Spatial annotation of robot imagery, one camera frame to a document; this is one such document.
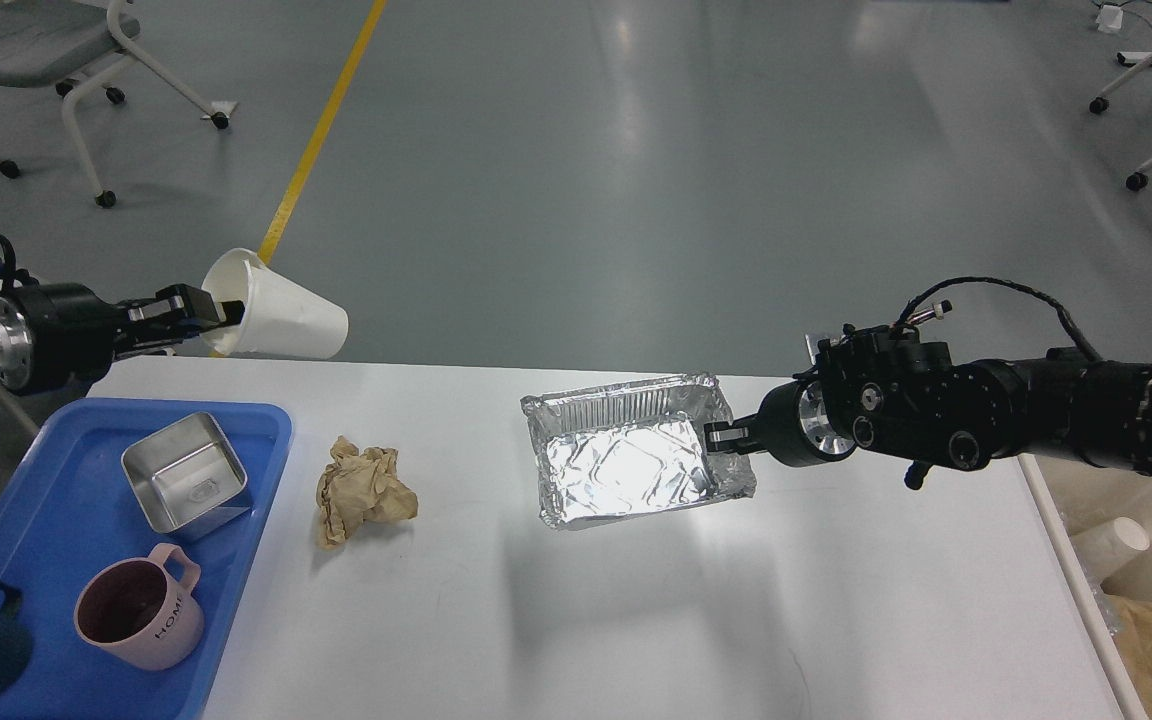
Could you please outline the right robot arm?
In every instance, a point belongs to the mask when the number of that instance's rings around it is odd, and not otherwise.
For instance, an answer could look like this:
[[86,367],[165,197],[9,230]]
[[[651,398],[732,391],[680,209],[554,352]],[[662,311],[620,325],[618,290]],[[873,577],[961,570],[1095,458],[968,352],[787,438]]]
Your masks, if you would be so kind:
[[869,450],[908,461],[908,488],[933,468],[978,471],[1020,454],[1152,478],[1152,363],[1105,359],[1060,301],[1005,288],[1052,306],[1070,344],[1038,359],[957,364],[946,343],[920,338],[922,324],[952,309],[922,291],[893,323],[847,324],[814,342],[812,365],[753,415],[705,425],[705,450],[768,454],[790,468]]

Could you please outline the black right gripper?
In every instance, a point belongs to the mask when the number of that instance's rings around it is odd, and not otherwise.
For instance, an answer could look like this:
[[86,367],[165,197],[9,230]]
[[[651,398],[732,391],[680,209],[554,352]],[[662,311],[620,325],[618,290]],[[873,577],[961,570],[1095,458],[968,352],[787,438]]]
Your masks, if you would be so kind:
[[850,457],[856,444],[833,429],[823,384],[795,381],[773,388],[755,418],[708,420],[702,429],[708,455],[768,454],[788,468],[812,468]]

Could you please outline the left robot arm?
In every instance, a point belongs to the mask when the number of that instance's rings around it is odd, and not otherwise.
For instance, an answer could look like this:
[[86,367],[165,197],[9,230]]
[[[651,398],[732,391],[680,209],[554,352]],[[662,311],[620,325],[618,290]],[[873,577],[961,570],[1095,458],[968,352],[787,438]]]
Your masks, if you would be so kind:
[[14,395],[100,381],[118,361],[228,329],[244,316],[243,300],[189,285],[116,304],[81,283],[44,285],[20,268],[0,234],[0,381]]

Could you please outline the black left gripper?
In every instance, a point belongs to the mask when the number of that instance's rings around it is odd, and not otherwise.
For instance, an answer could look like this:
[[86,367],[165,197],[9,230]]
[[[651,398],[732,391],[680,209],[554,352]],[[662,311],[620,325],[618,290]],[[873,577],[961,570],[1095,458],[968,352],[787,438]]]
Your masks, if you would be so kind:
[[118,304],[78,283],[13,286],[0,291],[0,381],[18,396],[100,381],[116,355],[151,354],[243,319],[242,300],[189,285]]

